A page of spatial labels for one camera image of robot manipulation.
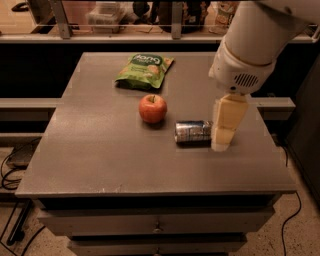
table surface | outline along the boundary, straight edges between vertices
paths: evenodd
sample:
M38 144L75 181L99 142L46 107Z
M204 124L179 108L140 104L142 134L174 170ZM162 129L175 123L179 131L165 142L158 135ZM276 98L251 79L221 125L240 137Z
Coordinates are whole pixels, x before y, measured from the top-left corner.
M18 197L295 191L254 103L227 151L177 145L176 121L211 120L213 103L223 92L208 77L213 52L158 54L175 60L161 89L153 92L166 99L167 116L151 126L138 113L139 100L150 92L115 86L131 53L82 55L16 191Z

silver can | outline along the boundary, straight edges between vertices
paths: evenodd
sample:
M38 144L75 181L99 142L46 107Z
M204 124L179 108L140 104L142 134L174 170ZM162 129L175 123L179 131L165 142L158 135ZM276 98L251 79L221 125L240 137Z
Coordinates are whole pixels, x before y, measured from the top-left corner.
M178 121L174 138L177 143L210 141L212 121Z

drawer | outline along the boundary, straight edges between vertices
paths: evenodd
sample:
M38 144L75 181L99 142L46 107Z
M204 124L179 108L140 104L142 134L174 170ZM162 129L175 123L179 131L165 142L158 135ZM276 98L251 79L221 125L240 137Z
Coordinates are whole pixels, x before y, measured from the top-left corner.
M120 236L70 241L68 248L78 256L200 256L237 251L245 242L239 234Z
M138 209L41 211L38 219L55 235L247 233L274 213L264 209Z

bag label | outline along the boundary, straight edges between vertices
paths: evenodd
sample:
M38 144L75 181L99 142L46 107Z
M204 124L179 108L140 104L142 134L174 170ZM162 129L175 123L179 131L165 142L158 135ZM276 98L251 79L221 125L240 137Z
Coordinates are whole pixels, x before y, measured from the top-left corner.
M162 58L153 54L137 54L132 58L133 64L141 66L156 65L160 66L162 64Z

speckled floor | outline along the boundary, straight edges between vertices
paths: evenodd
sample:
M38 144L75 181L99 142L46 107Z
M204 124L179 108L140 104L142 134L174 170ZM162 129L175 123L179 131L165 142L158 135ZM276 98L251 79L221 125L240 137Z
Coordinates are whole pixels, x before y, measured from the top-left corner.
M295 180L298 193L301 198L302 208L297 216L292 218L285 225L284 239L288 256L310 256L320 255L320 210L316 206L309 189L301 178L293 161L289 159L288 169ZM5 228L6 222L14 207L14 203L0 203L0 232ZM279 256L284 255L284 247L281 238L281 228L284 221L299 209L299 200L296 194L284 195L275 204L276 213L274 216L256 233L247 234L246 243L238 252L230 253L230 256ZM17 218L21 207L19 205L8 231L4 233L2 243L6 244L7 237L12 228L14 220ZM1 256L22 255L30 238L42 227L36 215L38 209L33 208L23 227L25 238L21 242L16 242L8 248L11 253L0 245ZM31 243L26 251L26 256L74 256L67 249L68 239L56 237L48 229L44 229Z

